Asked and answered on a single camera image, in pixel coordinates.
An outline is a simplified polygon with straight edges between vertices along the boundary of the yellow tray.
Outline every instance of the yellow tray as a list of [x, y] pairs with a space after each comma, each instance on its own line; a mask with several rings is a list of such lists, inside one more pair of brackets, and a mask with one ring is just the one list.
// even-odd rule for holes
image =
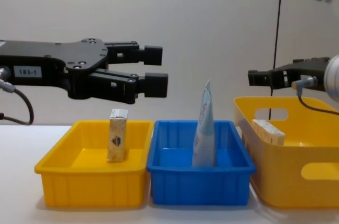
[[[311, 106], [335, 110], [314, 98]], [[239, 97], [235, 123], [257, 166], [251, 184], [258, 197], [278, 208], [339, 207], [339, 116], [302, 106], [296, 97]], [[286, 109], [286, 120], [270, 122], [286, 134], [284, 146], [263, 141], [251, 126], [259, 109]]]
[[49, 207], [137, 207], [146, 189], [153, 122], [127, 121], [125, 161], [108, 163], [109, 121], [75, 123], [40, 160]]

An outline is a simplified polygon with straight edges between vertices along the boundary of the blue tray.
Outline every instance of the blue tray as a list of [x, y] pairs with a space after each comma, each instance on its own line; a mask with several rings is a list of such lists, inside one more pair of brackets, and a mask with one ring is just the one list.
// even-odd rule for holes
[[148, 155], [155, 204], [246, 205], [255, 165], [230, 121], [215, 121], [217, 166], [192, 167], [196, 121], [157, 121]]

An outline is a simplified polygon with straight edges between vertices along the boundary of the white wall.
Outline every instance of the white wall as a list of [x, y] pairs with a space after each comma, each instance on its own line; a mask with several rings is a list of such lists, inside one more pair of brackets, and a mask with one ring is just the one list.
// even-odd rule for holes
[[[334, 57], [339, 54], [338, 0], [328, 4], [316, 0], [282, 0], [276, 66], [296, 58]], [[277, 95], [296, 95], [291, 88], [275, 90]], [[315, 97], [339, 108], [325, 92], [305, 90], [303, 96]]]
[[[20, 86], [32, 101], [36, 124], [107, 119], [127, 108], [131, 119], [196, 119], [204, 84], [212, 78], [216, 119], [233, 118], [233, 98], [267, 95], [248, 87], [249, 69], [273, 65], [278, 0], [1, 0], [5, 40], [72, 42], [137, 40], [163, 46], [163, 66], [113, 65], [120, 71], [169, 73], [168, 98], [135, 105], [70, 100], [58, 88]], [[0, 93], [0, 110], [28, 119], [24, 104]]]

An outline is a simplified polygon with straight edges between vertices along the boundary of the toothpaste tube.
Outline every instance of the toothpaste tube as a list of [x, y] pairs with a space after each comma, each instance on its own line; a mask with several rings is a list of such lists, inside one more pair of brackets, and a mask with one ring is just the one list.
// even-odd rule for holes
[[211, 86], [208, 80], [203, 92], [200, 116], [193, 142], [192, 166], [213, 167], [216, 166], [216, 159]]
[[122, 162], [125, 152], [126, 120], [128, 110], [113, 109], [107, 149], [108, 162]]

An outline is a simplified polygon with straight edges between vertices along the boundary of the small box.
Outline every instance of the small box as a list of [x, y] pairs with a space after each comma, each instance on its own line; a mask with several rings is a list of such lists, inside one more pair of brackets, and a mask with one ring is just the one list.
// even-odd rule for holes
[[253, 119], [252, 126], [255, 132], [267, 143], [283, 146], [285, 133], [269, 123], [267, 120]]
[[107, 149], [108, 162], [122, 162], [124, 159], [127, 114], [128, 110], [125, 109], [112, 110]]

